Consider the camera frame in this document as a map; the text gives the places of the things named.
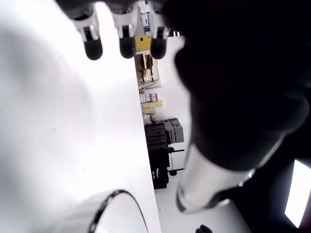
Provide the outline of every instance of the white wall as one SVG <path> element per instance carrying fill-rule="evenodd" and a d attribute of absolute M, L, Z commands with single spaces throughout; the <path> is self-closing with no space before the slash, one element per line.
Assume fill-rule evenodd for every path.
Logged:
<path fill-rule="evenodd" d="M 116 188 L 160 232 L 134 59 L 96 6 L 104 53 L 91 61 L 54 0 L 0 1 L 1 233 L 51 233 L 75 205 Z"/>
<path fill-rule="evenodd" d="M 169 37 L 167 51 L 164 58 L 158 60 L 159 76 L 162 87 L 153 88 L 148 92 L 156 92 L 163 100 L 163 107 L 157 108 L 154 115 L 156 119 L 178 118 L 184 129 L 183 143 L 174 143 L 171 146 L 175 150 L 186 149 L 190 140 L 191 115 L 190 115 L 190 94 L 181 83 L 176 68 L 175 54 L 184 46 L 184 37 Z M 174 169 L 183 168 L 186 152 L 172 154 Z"/>
<path fill-rule="evenodd" d="M 183 37 L 168 38 L 166 56 L 158 60 L 159 75 L 164 87 L 152 89 L 163 100 L 163 107 L 157 109 L 155 117 L 158 119 L 177 117 L 184 128 L 185 142 L 172 144 L 175 149 L 187 149 L 191 128 L 190 94 L 181 83 L 174 64 L 175 54 L 183 46 Z M 182 168 L 186 152 L 173 153 L 172 156 L 174 169 Z M 250 232 L 233 203 L 193 215 L 180 213 L 176 206 L 175 196 L 182 173 L 183 171 L 179 171 L 177 176 L 169 176 L 170 180 L 166 189 L 155 190 L 163 233 L 194 233 L 201 224 L 210 227 L 215 233 Z"/>

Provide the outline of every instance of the black fingertip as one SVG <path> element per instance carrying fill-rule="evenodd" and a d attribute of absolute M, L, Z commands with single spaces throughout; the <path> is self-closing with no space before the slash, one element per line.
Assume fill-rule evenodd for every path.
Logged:
<path fill-rule="evenodd" d="M 166 53 L 167 40 L 164 39 L 152 39 L 150 46 L 150 53 L 156 59 L 161 59 Z"/>
<path fill-rule="evenodd" d="M 86 55 L 90 60 L 98 60 L 103 54 L 102 41 L 99 37 L 98 40 L 89 40 L 84 43 Z"/>
<path fill-rule="evenodd" d="M 176 195 L 176 204 L 177 204 L 177 208 L 179 209 L 180 212 L 184 212 L 186 210 L 186 208 L 180 202 L 178 194 Z"/>
<path fill-rule="evenodd" d="M 201 225 L 200 229 L 204 233 L 213 233 L 213 231 L 210 228 L 208 228 L 207 226 L 205 226 L 205 225 Z"/>
<path fill-rule="evenodd" d="M 120 53 L 124 58 L 132 58 L 135 55 L 135 46 L 134 38 L 120 38 Z"/>
<path fill-rule="evenodd" d="M 170 175 L 171 175 L 171 176 L 176 176 L 176 175 L 177 175 L 177 171 L 175 171 L 175 170 L 170 171 Z"/>

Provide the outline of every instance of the cardboard box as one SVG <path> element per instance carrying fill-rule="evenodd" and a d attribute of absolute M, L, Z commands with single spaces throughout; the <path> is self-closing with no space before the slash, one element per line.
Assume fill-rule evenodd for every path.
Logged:
<path fill-rule="evenodd" d="M 157 94 L 151 94 L 151 101 L 158 101 Z"/>
<path fill-rule="evenodd" d="M 138 1 L 138 6 L 141 13 L 147 13 L 151 11 L 150 5 L 146 4 L 144 0 Z"/>
<path fill-rule="evenodd" d="M 140 15 L 141 21 L 142 21 L 142 25 L 144 27 L 149 26 L 149 21 L 148 21 L 148 14 L 147 13 L 143 13 Z"/>
<path fill-rule="evenodd" d="M 149 102 L 147 105 L 148 105 L 148 108 L 155 108 L 156 102 Z"/>
<path fill-rule="evenodd" d="M 162 107 L 163 106 L 163 102 L 161 100 L 154 102 L 156 107 Z"/>
<path fill-rule="evenodd" d="M 144 113 L 144 114 L 156 113 L 156 108 L 145 108 L 145 109 L 142 109 L 142 113 Z"/>
<path fill-rule="evenodd" d="M 150 35 L 135 36 L 136 52 L 137 51 L 148 51 L 151 45 Z"/>
<path fill-rule="evenodd" d="M 146 102 L 152 101 L 152 94 L 145 94 L 145 96 L 146 96 Z"/>
<path fill-rule="evenodd" d="M 152 69 L 152 65 L 153 65 L 152 56 L 151 55 L 146 55 L 145 58 L 146 58 L 146 68 L 147 69 Z"/>
<path fill-rule="evenodd" d="M 141 109 L 148 108 L 148 103 L 141 103 Z"/>
<path fill-rule="evenodd" d="M 135 68 L 136 71 L 142 71 L 145 70 L 145 63 L 144 63 L 144 57 L 142 54 L 137 54 L 134 56 L 134 61 L 135 61 Z"/>

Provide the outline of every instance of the white tabletop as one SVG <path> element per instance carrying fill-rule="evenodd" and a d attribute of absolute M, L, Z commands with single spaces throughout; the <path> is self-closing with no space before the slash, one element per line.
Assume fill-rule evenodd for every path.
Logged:
<path fill-rule="evenodd" d="M 104 54 L 88 60 L 52 0 L 0 2 L 0 232 L 50 232 L 93 194 L 124 188 L 160 224 L 133 59 L 97 5 Z"/>

